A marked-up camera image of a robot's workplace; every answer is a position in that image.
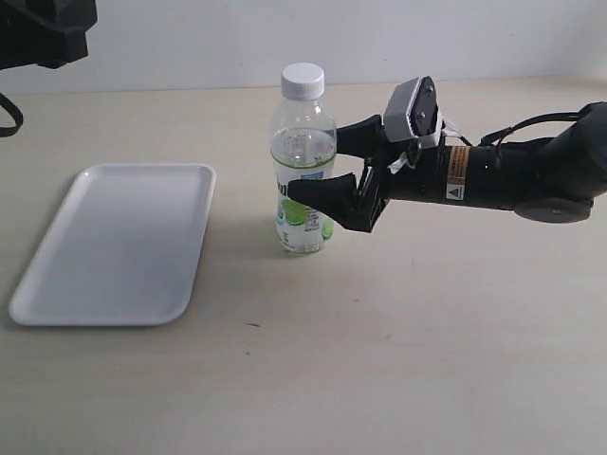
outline yellow warning sticker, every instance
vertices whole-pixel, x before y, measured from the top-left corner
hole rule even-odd
[[[454,199],[457,201],[464,200],[469,153],[470,147],[451,147],[449,168],[447,169],[447,190],[445,194],[447,199]]]

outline white wall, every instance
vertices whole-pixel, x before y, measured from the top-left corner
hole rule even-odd
[[[0,73],[8,93],[607,75],[606,0],[98,0],[90,55]]]

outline table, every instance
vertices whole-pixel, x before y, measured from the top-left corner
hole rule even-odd
[[[394,84],[327,88],[340,125]],[[466,135],[604,100],[607,82],[438,82]],[[607,197],[584,223],[393,202],[289,258],[273,228],[276,88],[20,96],[1,142],[0,452],[604,454]],[[517,137],[556,134],[564,124]],[[191,304],[146,329],[24,329],[6,304],[65,191],[107,162],[217,170]],[[360,171],[340,157],[336,173]]]

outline rectangular tray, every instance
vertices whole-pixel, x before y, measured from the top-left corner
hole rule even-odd
[[[9,304],[24,325],[159,325],[188,306],[215,170],[101,164],[74,181]]]

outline plastic bottle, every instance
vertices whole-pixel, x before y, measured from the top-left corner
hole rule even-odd
[[[321,250],[333,235],[333,220],[286,196],[288,182],[331,176],[337,151],[337,123],[323,102],[324,73],[315,64],[287,66],[283,100],[276,108],[270,151],[278,184],[276,229],[287,251]]]

